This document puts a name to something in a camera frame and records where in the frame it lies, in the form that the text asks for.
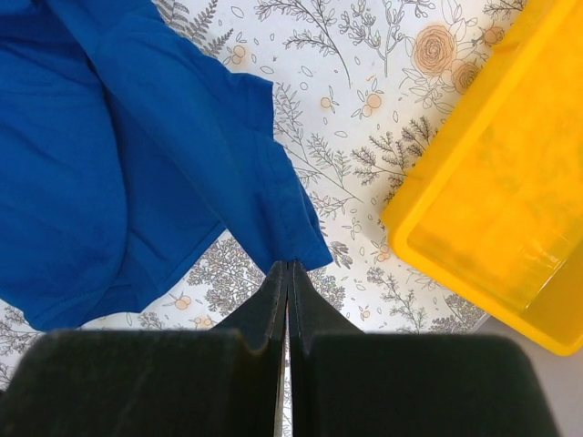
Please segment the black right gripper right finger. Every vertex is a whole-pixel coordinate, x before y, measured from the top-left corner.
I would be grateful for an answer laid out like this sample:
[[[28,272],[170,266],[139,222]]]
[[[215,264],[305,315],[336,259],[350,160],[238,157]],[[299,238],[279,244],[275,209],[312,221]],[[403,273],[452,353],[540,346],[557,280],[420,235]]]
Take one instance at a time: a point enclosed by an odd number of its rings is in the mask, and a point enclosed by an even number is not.
[[[555,436],[544,393],[511,340],[356,328],[288,266],[297,436]]]

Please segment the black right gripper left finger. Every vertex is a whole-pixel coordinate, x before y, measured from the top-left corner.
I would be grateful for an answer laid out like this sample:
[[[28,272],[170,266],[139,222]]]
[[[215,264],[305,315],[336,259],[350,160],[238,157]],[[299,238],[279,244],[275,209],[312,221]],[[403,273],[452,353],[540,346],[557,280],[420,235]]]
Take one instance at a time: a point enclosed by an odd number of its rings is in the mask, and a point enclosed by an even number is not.
[[[278,436],[288,267],[209,330],[61,330],[1,397],[4,436]]]

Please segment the blue printed t shirt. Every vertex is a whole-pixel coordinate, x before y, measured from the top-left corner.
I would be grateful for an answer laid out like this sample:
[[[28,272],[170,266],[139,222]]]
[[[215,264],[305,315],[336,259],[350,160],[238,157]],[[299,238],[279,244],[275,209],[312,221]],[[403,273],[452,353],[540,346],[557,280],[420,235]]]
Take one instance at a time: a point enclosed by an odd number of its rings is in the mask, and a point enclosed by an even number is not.
[[[328,265],[273,116],[150,1],[4,1],[2,300],[44,332],[140,312],[224,231],[263,272]]]

